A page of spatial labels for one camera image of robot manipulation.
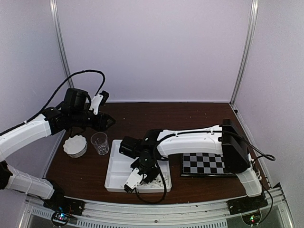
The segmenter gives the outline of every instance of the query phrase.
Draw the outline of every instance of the checkerboard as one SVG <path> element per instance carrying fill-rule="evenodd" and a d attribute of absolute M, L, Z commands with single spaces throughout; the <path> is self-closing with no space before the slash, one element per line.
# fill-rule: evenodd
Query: checkerboard
<path fill-rule="evenodd" d="M 182 176 L 226 176 L 235 175 L 225 169 L 222 155 L 213 153 L 185 153 L 182 156 Z"/>

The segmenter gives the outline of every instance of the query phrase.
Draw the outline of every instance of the metal frame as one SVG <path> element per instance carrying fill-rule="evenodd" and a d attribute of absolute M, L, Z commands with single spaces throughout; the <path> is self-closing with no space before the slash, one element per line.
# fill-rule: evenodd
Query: metal frame
<path fill-rule="evenodd" d="M 236 85 L 234 87 L 232 97 L 230 100 L 231 105 L 235 104 L 235 101 L 237 99 L 237 95 L 238 95 L 238 92 L 239 92 L 239 89 L 241 86 L 241 82 L 242 82 L 242 79 L 244 76 L 244 72 L 246 69 L 246 64 L 247 64 L 248 57 L 249 57 L 250 47 L 251 47 L 253 36 L 254 36 L 255 30 L 256 30 L 257 13 L 258 13 L 258 0 L 252 0 L 245 47 L 244 47 L 243 57 L 241 60 L 241 65 L 240 65 L 240 68 L 238 71 Z"/>
<path fill-rule="evenodd" d="M 293 222 L 285 202 L 281 188 L 270 190 L 274 205 L 280 205 L 280 215 L 286 228 L 292 228 Z M 265 192 L 270 207 L 271 199 Z M 209 227 L 209 224 L 224 224 L 228 218 L 239 217 L 240 214 L 229 214 L 227 200 L 217 200 L 202 203 L 184 203 L 167 205 L 133 205 L 115 204 L 97 201 L 85 201 L 82 216 L 77 216 L 71 226 L 81 228 L 98 227 L 128 227 L 128 228 L 183 228 Z M 24 210 L 19 228 L 26 228 L 29 217 L 36 216 L 49 219 L 53 212 L 43 207 L 43 202 L 34 197 L 27 197 L 27 206 Z"/>
<path fill-rule="evenodd" d="M 61 34 L 59 15 L 58 15 L 58 9 L 57 9 L 57 0 L 50 0 L 50 6 L 51 6 L 51 13 L 52 13 L 53 21 L 54 21 L 54 26 L 55 26 L 55 31 L 56 31 L 57 42 L 58 42 L 63 70 L 65 72 L 66 77 L 69 77 L 71 75 L 71 72 L 70 72 L 70 68 L 68 66 L 67 55 L 66 55 L 64 44 L 63 44 L 62 34 Z M 70 88 L 74 88 L 72 79 L 68 80 L 68 85 Z"/>
<path fill-rule="evenodd" d="M 258 1 L 259 0 L 252 0 L 252 5 L 251 5 L 251 12 L 250 12 L 250 17 L 249 17 L 249 23 L 248 23 L 248 29 L 247 29 L 247 37 L 246 37 L 246 42 L 245 42 L 245 47 L 243 51 L 243 56 L 240 64 L 240 68 L 238 71 L 238 76 L 236 80 L 236 84 L 232 93 L 232 97 L 230 100 L 230 104 L 234 105 L 238 91 L 240 89 L 240 85 L 242 82 L 242 78 L 246 69 L 246 64 L 249 56 L 249 51 L 250 47 L 252 44 L 254 32 L 256 29 L 256 22 L 257 22 L 257 13 L 258 13 Z M 58 9 L 57 9 L 57 0 L 50 0 L 50 6 L 51 6 L 51 12 L 52 12 L 52 17 L 55 25 L 55 31 L 57 35 L 57 42 L 59 46 L 59 51 L 60 51 L 60 57 L 62 61 L 62 66 L 64 69 L 64 72 L 66 74 L 66 77 L 71 75 L 68 62 L 67 62 L 67 55 L 64 47 L 64 42 L 63 42 L 63 37 L 61 33 L 61 27 L 60 27 L 60 22 L 59 22 L 59 14 L 58 14 Z M 68 85 L 70 88 L 74 88 L 74 84 L 72 79 L 69 79 Z"/>

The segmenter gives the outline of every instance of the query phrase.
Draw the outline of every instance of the white plastic tray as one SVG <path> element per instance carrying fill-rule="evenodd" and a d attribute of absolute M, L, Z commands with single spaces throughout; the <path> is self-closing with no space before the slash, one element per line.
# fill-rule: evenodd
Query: white plastic tray
<path fill-rule="evenodd" d="M 132 172 L 131 164 L 135 161 L 119 153 L 119 147 L 122 140 L 113 140 L 110 153 L 108 171 L 105 178 L 105 188 L 112 192 L 125 192 L 124 184 Z M 167 192 L 171 190 L 171 176 L 168 161 L 158 161 L 161 171 L 166 180 Z M 140 193 L 163 192 L 163 185 L 160 176 L 149 184 L 143 184 L 138 187 Z"/>

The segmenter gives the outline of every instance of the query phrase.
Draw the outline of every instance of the white bowl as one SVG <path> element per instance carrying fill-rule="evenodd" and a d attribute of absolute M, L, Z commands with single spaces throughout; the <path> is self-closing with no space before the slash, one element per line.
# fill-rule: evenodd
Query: white bowl
<path fill-rule="evenodd" d="M 73 138 L 67 139 L 63 145 L 63 150 L 71 158 L 81 157 L 87 150 L 86 138 L 81 135 L 76 135 Z"/>

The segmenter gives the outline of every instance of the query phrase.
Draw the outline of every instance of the clear plastic cup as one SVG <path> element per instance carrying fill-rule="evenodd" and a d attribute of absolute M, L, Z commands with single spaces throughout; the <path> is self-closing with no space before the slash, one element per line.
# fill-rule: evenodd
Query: clear plastic cup
<path fill-rule="evenodd" d="M 92 135 L 91 143 L 99 155 L 105 155 L 109 152 L 108 136 L 103 132 L 97 132 Z"/>

